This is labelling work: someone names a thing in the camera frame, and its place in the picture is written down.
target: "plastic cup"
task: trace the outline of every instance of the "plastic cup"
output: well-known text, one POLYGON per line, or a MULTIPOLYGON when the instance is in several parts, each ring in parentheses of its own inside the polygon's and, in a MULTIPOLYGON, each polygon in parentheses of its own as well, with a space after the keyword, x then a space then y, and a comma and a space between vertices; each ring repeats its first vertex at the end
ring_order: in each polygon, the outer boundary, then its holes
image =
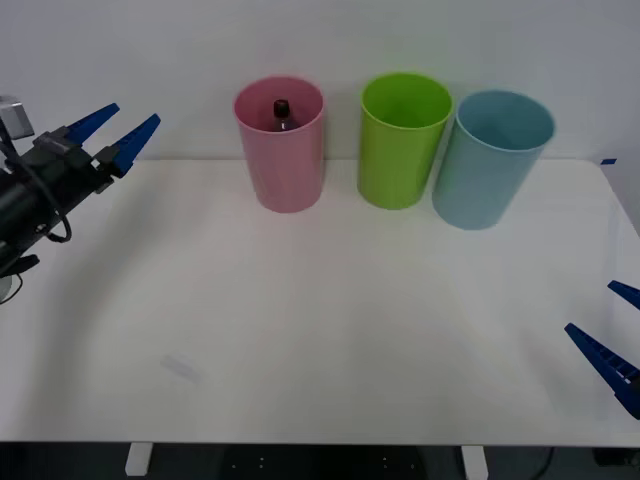
POLYGON ((466 97, 433 192, 433 206, 465 230, 495 225, 553 137, 551 113, 518 93, 466 97))
POLYGON ((365 87, 361 106, 358 190, 378 207, 409 207, 424 192, 451 95, 424 75, 391 73, 365 87))
POLYGON ((279 213, 313 205, 324 177, 324 99, 313 84, 296 77, 267 77, 235 99, 234 113, 253 188, 260 203, 279 213), (299 128, 275 132, 273 102, 286 99, 299 128))

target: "green cup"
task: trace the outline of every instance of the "green cup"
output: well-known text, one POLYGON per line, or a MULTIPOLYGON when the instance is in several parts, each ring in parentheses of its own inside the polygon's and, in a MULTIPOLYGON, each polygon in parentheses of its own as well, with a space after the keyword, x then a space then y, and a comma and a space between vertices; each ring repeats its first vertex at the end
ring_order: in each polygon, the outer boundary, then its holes
POLYGON ((358 190, 378 207, 409 207, 424 192, 451 95, 424 75, 390 73, 369 82, 361 106, 358 190))

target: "robotic arm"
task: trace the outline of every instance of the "robotic arm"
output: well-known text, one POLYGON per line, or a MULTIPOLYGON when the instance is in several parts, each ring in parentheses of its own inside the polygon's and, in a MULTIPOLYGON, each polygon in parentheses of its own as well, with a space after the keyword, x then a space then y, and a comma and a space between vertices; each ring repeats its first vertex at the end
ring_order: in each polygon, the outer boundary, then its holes
POLYGON ((25 253, 41 238, 69 241, 67 213, 126 175, 160 124, 154 114, 92 157, 82 144, 118 110, 112 103, 69 126, 45 132, 20 156, 12 140, 33 135, 33 128, 20 102, 0 96, 0 151, 6 157, 5 168, 0 168, 0 279, 38 264, 35 255, 25 253), (65 227, 64 236, 51 232, 59 222, 65 227))

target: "pink cup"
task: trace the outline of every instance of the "pink cup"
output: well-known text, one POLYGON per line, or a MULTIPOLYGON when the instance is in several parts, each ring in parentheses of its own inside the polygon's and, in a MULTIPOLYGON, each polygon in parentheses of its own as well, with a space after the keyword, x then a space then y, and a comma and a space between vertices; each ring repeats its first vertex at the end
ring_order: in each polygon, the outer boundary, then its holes
POLYGON ((234 102, 249 173, 260 203, 274 212, 309 208, 320 198, 324 176, 324 99, 311 83, 267 77, 242 90, 234 102), (273 132, 273 102, 289 101, 299 128, 273 132))

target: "table leg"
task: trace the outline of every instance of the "table leg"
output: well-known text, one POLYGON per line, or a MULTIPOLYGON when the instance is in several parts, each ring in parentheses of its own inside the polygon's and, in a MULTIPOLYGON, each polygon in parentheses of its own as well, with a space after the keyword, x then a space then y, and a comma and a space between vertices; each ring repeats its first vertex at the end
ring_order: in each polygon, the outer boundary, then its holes
POLYGON ((487 480, 489 478, 489 469, 484 457, 484 447, 463 446, 462 461, 464 462, 467 480, 487 480))
POLYGON ((149 470, 149 459, 153 443, 132 443, 124 471, 129 477, 144 477, 149 470))

